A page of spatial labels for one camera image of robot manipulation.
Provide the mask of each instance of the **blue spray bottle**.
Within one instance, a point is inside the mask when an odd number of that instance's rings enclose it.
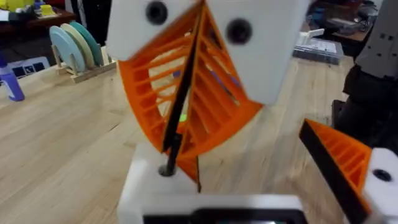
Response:
[[[6,87],[10,100],[21,101],[25,99],[25,95],[18,84],[18,79],[14,72],[8,67],[7,62],[0,54],[0,80]]]

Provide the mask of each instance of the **black edge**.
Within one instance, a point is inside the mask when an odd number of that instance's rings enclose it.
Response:
[[[351,224],[361,224],[368,213],[311,126],[305,121],[300,139],[317,164]]]

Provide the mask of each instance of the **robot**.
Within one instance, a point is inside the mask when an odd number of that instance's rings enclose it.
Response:
[[[113,1],[108,52],[119,60],[126,96],[150,141],[134,153],[120,224],[307,223],[295,195],[200,194],[197,158],[275,102],[309,4]],[[300,138],[346,222],[397,223],[397,197],[385,195],[397,192],[390,150],[372,151],[309,120]]]

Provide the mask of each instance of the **wood grain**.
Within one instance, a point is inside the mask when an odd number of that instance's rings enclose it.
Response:
[[[278,102],[201,156],[204,193],[297,194],[310,223],[341,223],[298,131],[304,117],[330,123],[352,64],[292,59]],[[131,157],[146,138],[116,70],[76,85],[52,68],[21,86],[18,103],[0,87],[0,223],[117,223]]]

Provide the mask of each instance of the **black screw hole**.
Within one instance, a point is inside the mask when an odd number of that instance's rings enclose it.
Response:
[[[232,44],[244,45],[252,36],[252,27],[245,19],[235,19],[228,24],[226,36]]]
[[[382,170],[382,169],[373,170],[373,175],[375,177],[377,177],[378,179],[385,181],[385,182],[392,181],[392,177],[391,177],[390,173],[388,173],[387,171]]]
[[[159,167],[158,172],[159,172],[159,174],[160,174],[162,177],[171,177],[171,176],[173,176],[173,175],[175,174],[175,169],[174,169],[172,172],[169,172],[169,171],[167,170],[167,165],[161,165],[161,166]]]
[[[152,1],[147,5],[146,16],[153,25],[162,25],[167,20],[167,7],[161,1]]]

